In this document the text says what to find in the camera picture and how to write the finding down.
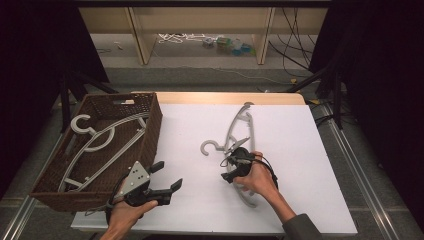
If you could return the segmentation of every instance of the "floor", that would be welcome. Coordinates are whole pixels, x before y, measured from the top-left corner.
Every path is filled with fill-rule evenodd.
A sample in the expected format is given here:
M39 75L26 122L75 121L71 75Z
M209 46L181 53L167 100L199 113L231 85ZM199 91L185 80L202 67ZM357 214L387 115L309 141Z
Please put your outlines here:
M227 35L239 38L246 44L251 39L246 35ZM316 36L300 36L302 47L312 51ZM272 47L268 48L264 65L257 65L254 53L234 56L231 52L207 49L202 37L177 42L157 43L148 65L141 66L130 35L92 35L106 69L112 88L119 92L145 91L219 91L219 92L280 92L288 89L311 73L299 64L285 60ZM289 36L273 36L271 43L284 51ZM300 48L293 39L293 47ZM288 48L286 54L307 65L302 51ZM316 100L314 91L318 83L301 90L305 100ZM90 92L97 89L87 86ZM343 130L335 127L333 120L325 116L331 113L331 99L320 99L310 104L311 112L317 119L317 127L327 151L329 160L339 182L343 196L356 224L358 235L351 237L325 236L325 239L424 239L401 197L390 182L384 170L378 165L360 126L350 115L349 103L343 98ZM4 239L99 239L101 233L80 232L70 228L73 215L55 212L43 204L27 197L34 181L43 169L46 160L60 137L61 109L58 101L51 111L39 141L32 154L23 163L8 192L0 202L0 233ZM348 150L341 146L348 144ZM355 166L362 171L365 184L358 180ZM386 214L392 231L381 230L382 223L377 216ZM213 239L205 236L146 236L132 233L128 239ZM231 239L252 239L248 237Z

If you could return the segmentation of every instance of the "person's right hand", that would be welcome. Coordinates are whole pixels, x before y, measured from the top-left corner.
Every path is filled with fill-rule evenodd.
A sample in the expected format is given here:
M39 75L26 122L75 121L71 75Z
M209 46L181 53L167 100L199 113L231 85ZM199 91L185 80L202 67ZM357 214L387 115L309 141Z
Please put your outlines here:
M256 160L262 161L263 155L261 152L253 151L252 154L255 155ZM271 195L278 193L269 170L263 164L257 162L252 163L252 168L247 176L235 177L233 181L244 185L244 190L252 190L267 200Z

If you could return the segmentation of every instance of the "white table surface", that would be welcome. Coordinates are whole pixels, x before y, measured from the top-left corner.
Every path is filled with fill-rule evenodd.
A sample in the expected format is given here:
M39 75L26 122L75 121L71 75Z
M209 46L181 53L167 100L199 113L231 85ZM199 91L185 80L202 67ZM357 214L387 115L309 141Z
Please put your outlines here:
M284 231L269 204L256 195L258 206L246 206L221 177L222 152L205 140L224 144L241 105L161 104L163 120L157 161L164 169L151 178L152 189L164 189L179 178L182 188L171 204L148 212L135 231L163 234L278 235ZM315 122L306 105L253 105L257 150L264 153L278 177L280 192L293 210L307 213L323 234L357 233L340 191ZM237 124L237 139L248 136L247 124ZM77 213L71 225L83 231L107 228L104 213Z

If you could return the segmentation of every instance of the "sleeve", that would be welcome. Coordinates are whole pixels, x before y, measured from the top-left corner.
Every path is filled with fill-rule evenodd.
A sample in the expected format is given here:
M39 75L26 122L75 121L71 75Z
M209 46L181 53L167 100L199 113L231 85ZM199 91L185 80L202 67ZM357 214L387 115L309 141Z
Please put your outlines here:
M290 240L323 239L317 227L306 214L300 214L283 224Z

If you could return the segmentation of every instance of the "brown wicker basket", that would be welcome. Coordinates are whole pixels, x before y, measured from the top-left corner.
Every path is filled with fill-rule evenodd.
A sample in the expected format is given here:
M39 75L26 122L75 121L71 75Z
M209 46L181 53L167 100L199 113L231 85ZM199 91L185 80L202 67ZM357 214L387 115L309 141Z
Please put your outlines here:
M127 100L133 100L134 103L127 104L130 102ZM75 134L68 127L30 196L53 210L61 212L86 211L104 205L118 179L128 171L129 167L133 166L135 161L141 162L144 167L153 164L162 123L162 112L156 93L88 94L76 111L76 115L90 115L89 120L79 120L78 127L92 127L97 132L118 120L143 112L150 112L145 134L81 192L58 192L68 165L82 146L91 139L91 135ZM86 177L91 177L109 161L136 134L137 129L140 129L140 124L136 120L117 126L113 140L106 147L92 153L84 152L81 155L70 178L83 183ZM101 145L108 135L108 133L102 134L90 147Z

